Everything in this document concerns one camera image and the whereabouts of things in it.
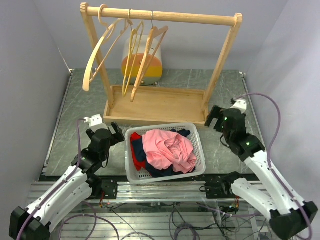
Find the table surface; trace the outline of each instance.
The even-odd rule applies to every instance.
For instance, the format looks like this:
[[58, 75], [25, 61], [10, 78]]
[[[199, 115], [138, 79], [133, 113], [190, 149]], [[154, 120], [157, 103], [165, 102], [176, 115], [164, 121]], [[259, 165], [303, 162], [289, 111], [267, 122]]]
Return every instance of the table surface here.
[[[62, 176], [71, 161], [78, 153], [76, 121], [79, 118], [91, 117], [96, 114], [103, 115], [107, 96], [100, 76], [90, 84], [90, 91], [82, 90], [84, 69], [75, 69], [66, 100], [63, 106], [61, 118], [56, 130], [54, 142], [45, 165], [45, 175]], [[123, 75], [120, 69], [109, 69], [108, 76], [110, 84], [122, 84]], [[209, 84], [213, 70], [195, 69], [164, 69], [158, 87], [206, 89]], [[213, 105], [223, 108], [231, 106], [230, 100], [233, 97], [246, 93], [246, 87], [239, 71], [222, 71], [219, 81], [213, 91], [209, 101], [209, 110]], [[123, 133], [137, 125], [120, 124]], [[228, 148], [220, 142], [221, 133], [216, 132], [214, 123], [209, 127], [198, 128], [200, 135], [205, 163], [205, 174], [228, 174], [234, 171], [251, 174], [252, 171], [243, 164]], [[260, 140], [260, 131], [255, 120], [251, 104], [246, 111], [246, 127], [250, 134], [256, 135]], [[88, 125], [80, 125], [81, 148], [85, 148], [90, 143], [86, 135]], [[121, 142], [110, 149], [109, 164], [107, 168], [100, 169], [99, 176], [126, 176], [125, 169], [125, 143]]]

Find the pink shirt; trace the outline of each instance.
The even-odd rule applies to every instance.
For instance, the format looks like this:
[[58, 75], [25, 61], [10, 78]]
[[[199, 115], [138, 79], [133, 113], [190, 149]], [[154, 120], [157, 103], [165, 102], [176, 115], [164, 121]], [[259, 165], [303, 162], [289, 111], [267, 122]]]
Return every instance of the pink shirt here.
[[177, 132], [150, 130], [142, 136], [142, 142], [146, 160], [156, 169], [167, 169], [173, 165], [173, 171], [186, 174], [196, 165], [191, 141]]

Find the yellow object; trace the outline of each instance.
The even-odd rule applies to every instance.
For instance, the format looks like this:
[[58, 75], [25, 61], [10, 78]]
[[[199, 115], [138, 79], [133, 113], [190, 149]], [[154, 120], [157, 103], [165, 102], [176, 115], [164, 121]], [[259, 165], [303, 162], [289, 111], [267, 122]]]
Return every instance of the yellow object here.
[[[136, 78], [138, 76], [138, 72], [142, 63], [142, 60], [144, 58], [145, 48], [148, 40], [148, 35], [143, 35], [141, 38], [141, 43], [139, 49], [134, 49], [133, 54], [130, 58], [129, 64], [128, 64], [128, 71], [131, 71], [132, 74], [130, 78], [130, 83], [134, 84], [136, 81]], [[124, 44], [124, 51], [123, 51], [123, 57], [122, 57], [122, 63], [121, 63], [121, 71], [122, 74], [125, 75], [126, 73], [126, 66], [127, 61], [129, 57], [129, 43], [130, 39], [128, 39]], [[154, 49], [158, 45], [158, 40], [154, 39], [151, 45], [150, 52], [148, 54], [148, 61], [150, 60], [151, 56], [154, 53]], [[161, 46], [159, 47], [158, 51], [155, 53], [154, 58], [150, 62], [150, 67], [146, 70], [143, 83], [141, 85], [152, 85], [155, 82], [159, 81], [163, 73], [163, 65], [162, 65], [162, 56], [161, 56]]]

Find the navy blue cloth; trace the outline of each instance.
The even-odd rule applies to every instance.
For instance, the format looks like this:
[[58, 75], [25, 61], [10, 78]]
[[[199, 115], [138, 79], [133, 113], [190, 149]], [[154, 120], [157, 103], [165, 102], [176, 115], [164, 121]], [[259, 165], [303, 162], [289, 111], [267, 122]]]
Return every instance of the navy blue cloth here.
[[145, 161], [145, 170], [147, 170], [150, 175], [154, 178], [161, 178], [161, 177], [170, 177], [175, 175], [184, 174], [182, 171], [174, 171], [174, 166], [171, 165], [167, 169], [156, 169], [152, 166], [147, 160]]
[[170, 130], [170, 132], [174, 132], [174, 133], [178, 133], [180, 134], [181, 136], [184, 136], [185, 138], [188, 137], [191, 132], [189, 130], [185, 130], [185, 129], [182, 129], [180, 131], [177, 132], [177, 130], [175, 130], [174, 128]]
[[[189, 130], [185, 130], [185, 129], [182, 129], [178, 132], [175, 129], [171, 129], [170, 132], [178, 133], [184, 137], [187, 137], [191, 134], [191, 132]], [[142, 137], [140, 139], [133, 140], [131, 142], [131, 144], [133, 147], [133, 152], [134, 152], [135, 158], [137, 159], [138, 162], [145, 161], [145, 170], [147, 170], [152, 177], [161, 178], [161, 177], [169, 177], [169, 176], [184, 174], [182, 171], [175, 172], [173, 165], [171, 165], [167, 169], [159, 170], [159, 169], [156, 169], [154, 166], [152, 166], [150, 163], [148, 163], [147, 155], [144, 151]]]
[[133, 147], [133, 151], [134, 151], [134, 155], [135, 155], [136, 160], [138, 162], [145, 161], [147, 159], [147, 155], [144, 150], [144, 144], [142, 142], [142, 137], [137, 140], [133, 140], [131, 142], [131, 144]]

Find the plastic laundry basket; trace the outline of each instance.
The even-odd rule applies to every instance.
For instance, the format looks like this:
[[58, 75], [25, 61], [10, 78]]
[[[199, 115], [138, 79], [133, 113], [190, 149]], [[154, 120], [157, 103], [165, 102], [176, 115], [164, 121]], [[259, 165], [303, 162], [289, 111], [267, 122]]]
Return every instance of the plastic laundry basket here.
[[[160, 129], [165, 131], [170, 131], [171, 129], [175, 129], [177, 131], [180, 131], [182, 129], [189, 130], [191, 134], [187, 138], [192, 142], [193, 153], [196, 156], [195, 171], [191, 173], [181, 174], [181, 175], [164, 176], [164, 177], [152, 177], [150, 173], [144, 168], [141, 168], [140, 171], [137, 171], [132, 158], [130, 137], [134, 132], [142, 136], [146, 134], [147, 131], [150, 131], [152, 129]], [[125, 133], [125, 153], [124, 154], [125, 154], [126, 176], [129, 182], [133, 184], [146, 184], [146, 183], [167, 181], [172, 179], [194, 177], [194, 176], [201, 175], [206, 171], [204, 150], [201, 145], [197, 128], [193, 123], [188, 123], [188, 122], [172, 123], [172, 124], [164, 124], [164, 125], [142, 126], [142, 127], [131, 128]]]

